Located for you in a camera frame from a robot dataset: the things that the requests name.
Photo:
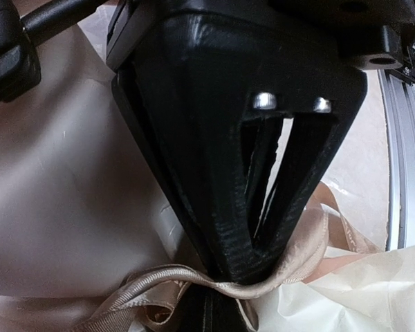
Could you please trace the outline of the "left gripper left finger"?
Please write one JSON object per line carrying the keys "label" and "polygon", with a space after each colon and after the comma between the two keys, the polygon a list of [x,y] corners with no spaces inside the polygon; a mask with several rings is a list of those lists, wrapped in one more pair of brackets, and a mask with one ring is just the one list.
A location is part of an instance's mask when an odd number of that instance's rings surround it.
{"label": "left gripper left finger", "polygon": [[183,296],[179,331],[211,331],[211,290],[192,284]]}

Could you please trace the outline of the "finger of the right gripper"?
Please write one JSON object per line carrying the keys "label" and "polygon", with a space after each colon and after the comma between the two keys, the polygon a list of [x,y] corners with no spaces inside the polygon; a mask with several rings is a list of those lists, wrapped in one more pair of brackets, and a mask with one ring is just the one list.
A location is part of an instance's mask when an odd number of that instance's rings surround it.
{"label": "finger of the right gripper", "polygon": [[365,97],[331,38],[219,15],[160,21],[116,70],[131,133],[210,276],[273,271]]}

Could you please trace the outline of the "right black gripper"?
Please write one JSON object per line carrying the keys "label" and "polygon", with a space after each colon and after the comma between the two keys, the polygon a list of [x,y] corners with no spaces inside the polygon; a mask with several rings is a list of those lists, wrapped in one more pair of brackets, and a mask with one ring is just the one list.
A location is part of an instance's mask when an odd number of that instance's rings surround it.
{"label": "right black gripper", "polygon": [[120,1],[107,37],[107,64],[118,70],[146,33],[179,15],[219,15],[338,45],[362,70],[396,69],[415,42],[415,1]]}

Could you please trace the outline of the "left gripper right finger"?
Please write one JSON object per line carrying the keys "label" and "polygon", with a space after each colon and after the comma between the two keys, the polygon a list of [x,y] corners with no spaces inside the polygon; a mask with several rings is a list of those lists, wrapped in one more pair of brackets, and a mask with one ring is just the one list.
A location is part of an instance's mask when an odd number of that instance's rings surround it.
{"label": "left gripper right finger", "polygon": [[249,301],[212,291],[209,300],[209,331],[257,331],[259,318]]}

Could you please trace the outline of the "brown ribbon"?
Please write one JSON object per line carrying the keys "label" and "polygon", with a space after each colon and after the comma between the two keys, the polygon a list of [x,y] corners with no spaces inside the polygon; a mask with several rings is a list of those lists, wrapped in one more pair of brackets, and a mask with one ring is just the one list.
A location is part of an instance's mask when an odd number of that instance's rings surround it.
{"label": "brown ribbon", "polygon": [[240,305],[243,300],[260,298],[281,285],[304,281],[322,262],[328,247],[355,255],[381,252],[347,221],[329,187],[319,183],[274,270],[262,282],[216,282],[189,266],[159,266],[131,275],[124,286],[72,331],[128,331],[135,320],[152,331],[173,331],[178,304],[191,286],[221,294]]}

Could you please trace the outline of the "pink wrapping paper sheet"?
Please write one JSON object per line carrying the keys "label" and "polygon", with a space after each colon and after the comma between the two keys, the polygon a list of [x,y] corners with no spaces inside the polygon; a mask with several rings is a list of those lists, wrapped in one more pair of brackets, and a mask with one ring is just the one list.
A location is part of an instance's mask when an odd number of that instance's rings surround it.
{"label": "pink wrapping paper sheet", "polygon": [[[180,281],[133,292],[181,227],[79,26],[40,46],[41,83],[0,104],[0,331],[171,331]],[[350,225],[320,185],[269,293],[260,331],[415,331],[415,246],[343,248]]]}

